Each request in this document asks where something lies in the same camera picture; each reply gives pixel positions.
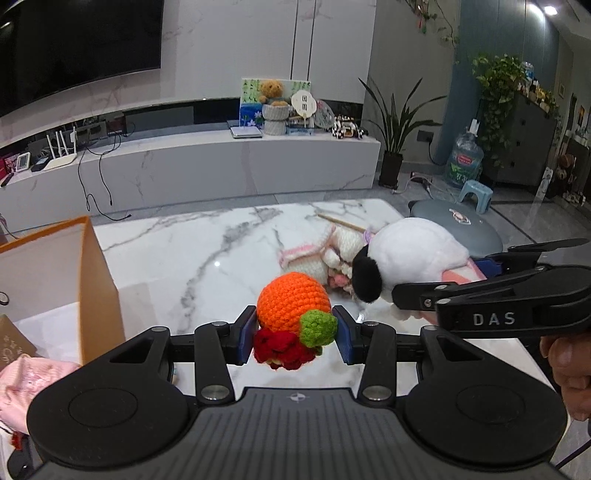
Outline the person right hand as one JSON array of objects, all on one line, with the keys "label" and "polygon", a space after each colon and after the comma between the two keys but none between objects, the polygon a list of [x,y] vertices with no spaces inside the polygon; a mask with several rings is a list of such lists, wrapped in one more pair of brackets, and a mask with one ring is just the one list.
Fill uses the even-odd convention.
[{"label": "person right hand", "polygon": [[545,336],[541,354],[550,364],[555,382],[570,416],[577,421],[590,419],[591,339],[590,334]]}]

